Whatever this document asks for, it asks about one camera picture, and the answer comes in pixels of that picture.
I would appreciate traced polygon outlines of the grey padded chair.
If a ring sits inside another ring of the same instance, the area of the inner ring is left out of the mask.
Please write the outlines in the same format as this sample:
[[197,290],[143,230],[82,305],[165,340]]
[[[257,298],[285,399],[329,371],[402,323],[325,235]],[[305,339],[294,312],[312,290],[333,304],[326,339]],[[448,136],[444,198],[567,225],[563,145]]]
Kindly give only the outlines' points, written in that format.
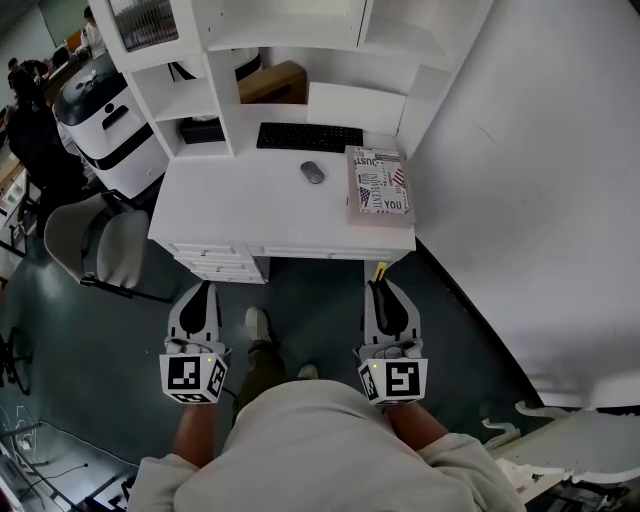
[[[84,259],[90,251],[88,231],[93,221],[103,214],[108,220],[97,243],[95,269],[87,271]],[[56,208],[44,229],[44,245],[50,256],[81,286],[126,298],[141,297],[170,304],[170,298],[137,289],[149,227],[148,213],[112,189]]]

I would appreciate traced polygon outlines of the person's left forearm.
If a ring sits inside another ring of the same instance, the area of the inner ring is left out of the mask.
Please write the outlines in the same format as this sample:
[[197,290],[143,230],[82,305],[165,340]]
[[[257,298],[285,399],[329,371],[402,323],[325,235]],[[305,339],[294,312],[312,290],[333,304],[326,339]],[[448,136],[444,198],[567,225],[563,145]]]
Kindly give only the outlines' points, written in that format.
[[187,405],[174,437],[171,453],[197,468],[203,468],[215,458],[217,405]]

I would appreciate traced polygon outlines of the white shelf unit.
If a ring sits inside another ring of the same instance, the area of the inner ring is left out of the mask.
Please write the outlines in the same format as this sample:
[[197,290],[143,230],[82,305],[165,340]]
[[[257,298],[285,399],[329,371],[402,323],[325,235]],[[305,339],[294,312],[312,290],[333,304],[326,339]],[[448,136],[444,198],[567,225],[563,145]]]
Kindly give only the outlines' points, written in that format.
[[[170,159],[234,156],[243,106],[231,50],[307,72],[305,121],[361,128],[414,154],[494,0],[89,0],[110,56]],[[168,64],[198,56],[204,79]],[[226,140],[188,145],[183,119],[217,117]]]

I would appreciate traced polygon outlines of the printed cardboard box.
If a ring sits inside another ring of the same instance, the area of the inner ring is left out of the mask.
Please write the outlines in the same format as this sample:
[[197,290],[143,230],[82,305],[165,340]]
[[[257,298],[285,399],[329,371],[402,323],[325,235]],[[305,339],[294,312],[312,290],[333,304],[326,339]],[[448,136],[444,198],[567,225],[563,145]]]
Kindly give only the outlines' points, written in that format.
[[347,216],[357,226],[411,228],[415,212],[405,159],[395,150],[347,146]]

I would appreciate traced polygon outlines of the person's right forearm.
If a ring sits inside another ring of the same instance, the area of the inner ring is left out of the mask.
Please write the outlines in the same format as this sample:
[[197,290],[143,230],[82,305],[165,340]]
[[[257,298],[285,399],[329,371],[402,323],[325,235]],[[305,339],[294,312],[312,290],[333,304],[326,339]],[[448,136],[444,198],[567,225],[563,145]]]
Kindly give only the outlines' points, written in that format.
[[396,436],[414,451],[419,451],[448,434],[418,402],[388,405],[385,412]]

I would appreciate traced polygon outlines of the black and white printed sheet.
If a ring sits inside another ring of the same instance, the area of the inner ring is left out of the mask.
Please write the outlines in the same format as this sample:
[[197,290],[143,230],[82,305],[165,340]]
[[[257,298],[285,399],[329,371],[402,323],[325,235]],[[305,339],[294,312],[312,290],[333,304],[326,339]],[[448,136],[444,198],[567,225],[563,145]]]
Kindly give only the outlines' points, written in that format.
[[134,474],[119,474],[108,479],[78,503],[82,512],[127,512]]

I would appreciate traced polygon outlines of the person's left beige shoe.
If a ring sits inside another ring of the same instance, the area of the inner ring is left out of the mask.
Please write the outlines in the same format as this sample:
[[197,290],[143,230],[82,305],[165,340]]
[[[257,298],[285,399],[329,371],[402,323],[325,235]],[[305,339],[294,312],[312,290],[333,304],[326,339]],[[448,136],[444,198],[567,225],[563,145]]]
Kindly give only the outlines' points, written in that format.
[[245,327],[252,342],[274,342],[270,320],[266,312],[258,307],[250,307],[245,314]]

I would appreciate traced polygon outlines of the white desk with drawers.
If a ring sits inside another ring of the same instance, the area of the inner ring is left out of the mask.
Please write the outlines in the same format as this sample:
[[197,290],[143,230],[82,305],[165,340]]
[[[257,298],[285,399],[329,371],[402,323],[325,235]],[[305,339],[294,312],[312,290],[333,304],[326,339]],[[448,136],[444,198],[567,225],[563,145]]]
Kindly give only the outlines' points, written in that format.
[[[347,216],[347,166],[337,153],[259,149],[262,122],[303,123],[303,105],[245,105],[234,156],[170,161],[149,229],[203,280],[263,284],[269,258],[395,262],[415,250],[413,228],[357,226]],[[311,184],[300,170],[325,174]]]

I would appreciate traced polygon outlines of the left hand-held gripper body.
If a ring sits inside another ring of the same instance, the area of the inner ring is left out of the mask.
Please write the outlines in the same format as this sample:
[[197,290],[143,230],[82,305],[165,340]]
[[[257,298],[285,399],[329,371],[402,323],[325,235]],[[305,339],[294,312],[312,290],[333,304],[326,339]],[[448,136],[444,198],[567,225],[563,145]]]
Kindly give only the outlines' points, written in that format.
[[220,342],[212,345],[167,338],[159,355],[162,391],[181,404],[216,404],[229,370],[232,350]]

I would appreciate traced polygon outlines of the black office chair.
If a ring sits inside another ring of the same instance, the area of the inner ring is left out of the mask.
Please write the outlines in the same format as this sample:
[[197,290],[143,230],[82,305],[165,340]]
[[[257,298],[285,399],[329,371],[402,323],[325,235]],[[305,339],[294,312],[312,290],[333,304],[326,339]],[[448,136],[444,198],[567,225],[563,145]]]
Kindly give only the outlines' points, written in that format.
[[83,198],[87,178],[82,161],[65,149],[50,110],[19,106],[9,117],[7,138],[11,152],[43,193],[58,201]]

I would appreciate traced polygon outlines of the black keyboard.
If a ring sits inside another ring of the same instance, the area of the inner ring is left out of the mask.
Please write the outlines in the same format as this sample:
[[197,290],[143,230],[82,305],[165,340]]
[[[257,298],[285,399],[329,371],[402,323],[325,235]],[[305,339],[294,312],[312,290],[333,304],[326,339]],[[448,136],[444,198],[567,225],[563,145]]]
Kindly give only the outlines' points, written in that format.
[[358,128],[262,122],[256,147],[259,149],[344,153],[347,146],[362,146],[363,142],[363,130]]

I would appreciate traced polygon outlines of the black swivel chair base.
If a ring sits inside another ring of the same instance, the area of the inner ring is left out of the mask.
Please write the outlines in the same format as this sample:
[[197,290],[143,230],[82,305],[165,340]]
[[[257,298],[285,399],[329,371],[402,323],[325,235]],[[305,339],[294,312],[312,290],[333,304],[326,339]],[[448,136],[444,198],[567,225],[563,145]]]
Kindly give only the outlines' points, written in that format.
[[22,383],[17,364],[24,363],[30,365],[33,362],[33,355],[16,356],[14,354],[15,339],[19,334],[20,329],[14,326],[11,328],[7,339],[4,339],[3,336],[0,335],[0,389],[3,388],[6,383],[15,384],[23,395],[29,396],[31,390]]

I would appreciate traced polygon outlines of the person's beige sweatshirt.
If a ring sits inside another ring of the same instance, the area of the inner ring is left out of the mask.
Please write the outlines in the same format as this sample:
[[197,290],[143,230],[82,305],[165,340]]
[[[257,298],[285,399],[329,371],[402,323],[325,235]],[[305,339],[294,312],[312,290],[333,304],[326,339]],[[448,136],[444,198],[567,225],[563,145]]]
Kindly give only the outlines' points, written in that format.
[[484,446],[448,434],[414,451],[385,410],[329,380],[273,387],[203,468],[147,457],[127,512],[526,512]]

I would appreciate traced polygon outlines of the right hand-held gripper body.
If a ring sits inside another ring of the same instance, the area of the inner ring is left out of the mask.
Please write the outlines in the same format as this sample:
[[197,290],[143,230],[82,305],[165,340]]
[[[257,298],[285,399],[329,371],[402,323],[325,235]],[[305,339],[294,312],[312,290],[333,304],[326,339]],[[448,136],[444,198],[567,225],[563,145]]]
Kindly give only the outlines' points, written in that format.
[[387,341],[354,349],[364,395],[371,405],[399,405],[422,400],[426,392],[428,360],[423,341]]

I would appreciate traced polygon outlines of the person's dark trousers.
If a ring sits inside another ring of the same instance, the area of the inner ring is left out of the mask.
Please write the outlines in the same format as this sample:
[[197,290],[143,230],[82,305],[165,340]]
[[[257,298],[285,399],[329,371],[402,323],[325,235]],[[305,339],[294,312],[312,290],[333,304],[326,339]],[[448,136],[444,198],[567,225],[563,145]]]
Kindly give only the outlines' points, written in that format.
[[248,350],[247,357],[249,370],[234,400],[235,416],[262,393],[291,381],[277,343],[271,340],[255,340]]

